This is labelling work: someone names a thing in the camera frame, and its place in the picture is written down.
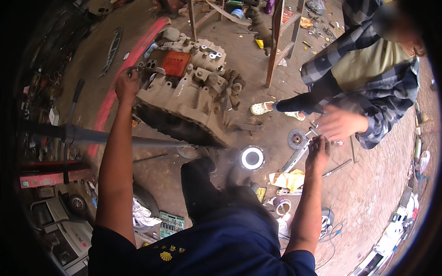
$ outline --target clutch disc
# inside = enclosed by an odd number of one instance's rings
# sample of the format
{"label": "clutch disc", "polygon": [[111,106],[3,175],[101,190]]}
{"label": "clutch disc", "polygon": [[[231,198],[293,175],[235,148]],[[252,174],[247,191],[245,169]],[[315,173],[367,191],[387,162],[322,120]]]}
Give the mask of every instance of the clutch disc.
{"label": "clutch disc", "polygon": [[240,164],[243,169],[257,171],[266,163],[264,150],[258,146],[250,145],[242,150]]}
{"label": "clutch disc", "polygon": [[294,129],[289,133],[289,145],[295,150],[303,148],[307,144],[307,137],[300,129]]}

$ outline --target yellow paper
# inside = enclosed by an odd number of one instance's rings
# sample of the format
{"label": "yellow paper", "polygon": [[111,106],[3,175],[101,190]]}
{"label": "yellow paper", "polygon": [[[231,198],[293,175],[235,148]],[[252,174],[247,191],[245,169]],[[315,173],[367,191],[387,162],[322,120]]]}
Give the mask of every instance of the yellow paper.
{"label": "yellow paper", "polygon": [[304,184],[305,172],[295,169],[290,173],[272,173],[269,174],[270,184],[288,188],[291,193],[294,193],[299,187]]}
{"label": "yellow paper", "polygon": [[308,27],[313,27],[313,23],[310,21],[310,19],[301,17],[301,27],[307,29]]}
{"label": "yellow paper", "polygon": [[264,40],[255,39],[260,49],[264,49]]}

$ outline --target plaid shirt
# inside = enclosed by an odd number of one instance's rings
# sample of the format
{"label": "plaid shirt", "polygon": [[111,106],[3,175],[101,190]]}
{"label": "plaid shirt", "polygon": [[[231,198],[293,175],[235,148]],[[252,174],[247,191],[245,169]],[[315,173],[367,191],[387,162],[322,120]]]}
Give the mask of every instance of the plaid shirt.
{"label": "plaid shirt", "polygon": [[[347,52],[367,48],[380,39],[373,29],[371,17],[382,4],[382,0],[343,1],[346,32],[302,65],[301,77],[307,86],[324,76]],[[415,57],[395,65],[352,92],[321,101],[318,108],[331,103],[348,110],[356,103],[359,113],[369,121],[367,131],[356,134],[356,139],[363,148],[372,149],[416,100],[418,69],[419,59]]]}

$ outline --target navy blue shirt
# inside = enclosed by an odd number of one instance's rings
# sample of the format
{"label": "navy blue shirt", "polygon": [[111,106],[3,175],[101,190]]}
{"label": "navy blue shirt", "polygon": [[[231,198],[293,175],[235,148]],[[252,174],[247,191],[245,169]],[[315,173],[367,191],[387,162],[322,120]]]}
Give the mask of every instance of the navy blue shirt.
{"label": "navy blue shirt", "polygon": [[89,274],[137,275],[298,275],[315,273],[305,250],[281,257],[278,233],[262,216],[223,208],[204,222],[136,249],[120,234],[96,226],[89,250]]}

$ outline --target white crocs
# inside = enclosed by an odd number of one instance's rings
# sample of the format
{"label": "white crocs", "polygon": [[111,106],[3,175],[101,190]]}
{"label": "white crocs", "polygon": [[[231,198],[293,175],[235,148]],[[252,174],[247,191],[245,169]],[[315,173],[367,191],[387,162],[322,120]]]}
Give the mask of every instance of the white crocs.
{"label": "white crocs", "polygon": [[274,102],[262,102],[262,103],[256,103],[256,104],[254,104],[254,105],[252,105],[252,106],[250,107],[250,112],[251,112],[253,115],[262,115],[262,114],[264,114],[264,113],[266,113],[266,112],[271,111],[271,110],[267,109],[267,106],[266,106],[267,103],[274,103]]}
{"label": "white crocs", "polygon": [[299,111],[284,112],[285,115],[290,116],[290,117],[295,117],[295,118],[297,118],[300,121],[305,120],[305,117],[304,118],[299,117],[298,113],[299,113]]}

